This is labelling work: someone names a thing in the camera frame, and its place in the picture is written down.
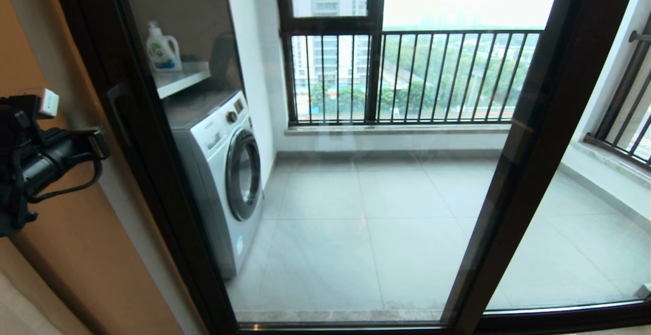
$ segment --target balcony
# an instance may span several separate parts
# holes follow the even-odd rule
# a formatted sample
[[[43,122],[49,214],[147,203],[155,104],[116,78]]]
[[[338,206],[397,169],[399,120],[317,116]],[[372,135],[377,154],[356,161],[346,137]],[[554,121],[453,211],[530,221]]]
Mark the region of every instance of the balcony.
[[[279,39],[278,19],[267,15],[274,0],[254,4],[270,30],[234,24],[247,44],[240,55],[256,135],[271,138],[258,142],[269,150],[262,223],[242,274],[226,282],[238,319],[438,320],[488,186],[502,178],[495,166],[542,32],[383,32],[378,49],[368,35]],[[628,34],[648,17],[644,6],[631,8],[602,71],[607,80],[490,309],[632,300],[651,282],[651,177],[583,142],[621,78],[621,54],[632,52]],[[368,76],[354,71],[364,40],[376,78],[372,66]],[[335,54],[320,56],[317,42]],[[314,60],[333,56],[329,83]],[[278,61],[291,57],[301,67]]]

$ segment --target windowsill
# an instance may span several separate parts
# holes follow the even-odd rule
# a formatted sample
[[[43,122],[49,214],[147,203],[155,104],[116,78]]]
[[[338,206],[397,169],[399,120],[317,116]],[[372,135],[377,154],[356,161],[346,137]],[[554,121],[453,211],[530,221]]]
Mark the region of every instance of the windowsill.
[[[651,188],[651,171],[629,163],[625,159],[617,157],[616,154],[589,143],[572,142],[570,143],[570,147],[573,147],[586,156],[592,157],[612,170],[628,177],[630,180],[644,187]]]
[[[288,127],[285,136],[393,134],[507,134],[511,124],[486,125],[324,125]]]

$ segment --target bottle label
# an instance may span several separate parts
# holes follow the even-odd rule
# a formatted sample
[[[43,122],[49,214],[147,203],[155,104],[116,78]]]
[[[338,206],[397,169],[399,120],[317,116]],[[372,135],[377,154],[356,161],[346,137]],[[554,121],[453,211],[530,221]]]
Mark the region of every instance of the bottle label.
[[[154,67],[160,69],[174,68],[174,61],[165,54],[165,50],[158,43],[152,43],[149,46],[149,58],[152,60]]]

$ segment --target cable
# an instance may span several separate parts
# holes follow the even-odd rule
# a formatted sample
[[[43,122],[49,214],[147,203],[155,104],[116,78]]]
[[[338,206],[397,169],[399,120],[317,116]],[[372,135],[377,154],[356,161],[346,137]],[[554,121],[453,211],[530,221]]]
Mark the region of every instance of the cable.
[[[83,189],[86,189],[87,187],[90,187],[91,185],[95,184],[97,180],[99,180],[100,177],[102,176],[102,162],[100,160],[93,160],[93,166],[95,167],[95,175],[93,175],[93,179],[91,179],[89,182],[86,182],[83,185],[79,185],[78,187],[63,189],[62,191],[49,192],[47,194],[43,194],[39,196],[35,196],[35,195],[28,196],[27,201],[32,204],[39,203],[40,201],[53,198],[57,195],[67,194],[69,192],[81,191]]]

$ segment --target front-loading washing machine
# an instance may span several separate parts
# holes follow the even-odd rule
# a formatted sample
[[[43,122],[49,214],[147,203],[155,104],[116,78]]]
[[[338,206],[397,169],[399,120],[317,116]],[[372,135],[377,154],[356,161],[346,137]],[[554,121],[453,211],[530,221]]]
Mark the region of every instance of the front-loading washing machine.
[[[242,92],[166,101],[165,113],[224,278],[235,277],[262,210],[260,153]]]

